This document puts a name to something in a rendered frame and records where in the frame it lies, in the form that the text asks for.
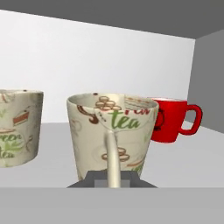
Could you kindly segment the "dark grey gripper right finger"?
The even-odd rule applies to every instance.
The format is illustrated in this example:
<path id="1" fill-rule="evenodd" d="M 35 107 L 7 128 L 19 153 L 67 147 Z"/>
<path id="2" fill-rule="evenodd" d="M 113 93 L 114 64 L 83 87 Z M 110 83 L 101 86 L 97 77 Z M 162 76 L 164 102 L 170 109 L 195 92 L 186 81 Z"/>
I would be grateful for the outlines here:
<path id="1" fill-rule="evenodd" d="M 155 185 L 141 180 L 136 171 L 121 171 L 122 188 L 156 188 Z"/>

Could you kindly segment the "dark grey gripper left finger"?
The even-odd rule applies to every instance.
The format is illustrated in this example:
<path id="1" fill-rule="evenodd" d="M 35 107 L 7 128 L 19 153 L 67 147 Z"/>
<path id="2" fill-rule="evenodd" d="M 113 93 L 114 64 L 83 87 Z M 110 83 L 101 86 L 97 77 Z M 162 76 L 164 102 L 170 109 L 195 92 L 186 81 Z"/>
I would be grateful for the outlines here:
<path id="1" fill-rule="evenodd" d="M 69 188 L 95 188 L 107 186 L 108 181 L 106 171 L 88 171 L 83 180 L 70 185 Z"/>

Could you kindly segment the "cream tea print mug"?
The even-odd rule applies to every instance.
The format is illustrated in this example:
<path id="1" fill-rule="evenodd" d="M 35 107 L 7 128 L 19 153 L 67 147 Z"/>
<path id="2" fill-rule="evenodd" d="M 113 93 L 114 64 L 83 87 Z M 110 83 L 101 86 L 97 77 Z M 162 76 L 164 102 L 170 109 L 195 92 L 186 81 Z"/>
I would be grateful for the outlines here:
<path id="1" fill-rule="evenodd" d="M 42 91 L 0 89 L 0 168 L 38 155 L 43 99 Z"/>
<path id="2" fill-rule="evenodd" d="M 158 116 L 158 103 L 128 94 L 76 94 L 66 100 L 78 179 L 108 169 L 117 150 L 120 169 L 141 173 Z"/>

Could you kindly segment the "red mug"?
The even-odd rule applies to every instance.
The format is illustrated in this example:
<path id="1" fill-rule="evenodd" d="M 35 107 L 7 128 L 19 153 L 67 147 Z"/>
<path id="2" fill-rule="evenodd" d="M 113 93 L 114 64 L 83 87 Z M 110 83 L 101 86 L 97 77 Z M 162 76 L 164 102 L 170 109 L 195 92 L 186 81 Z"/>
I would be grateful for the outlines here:
<path id="1" fill-rule="evenodd" d="M 159 110 L 151 136 L 152 141 L 174 143 L 179 134 L 191 136 L 198 131 L 203 116 L 201 107 L 189 104 L 186 100 L 171 98 L 154 98 L 154 101 L 159 104 Z M 190 129 L 183 129 L 182 124 L 188 111 L 194 111 L 195 118 Z"/>

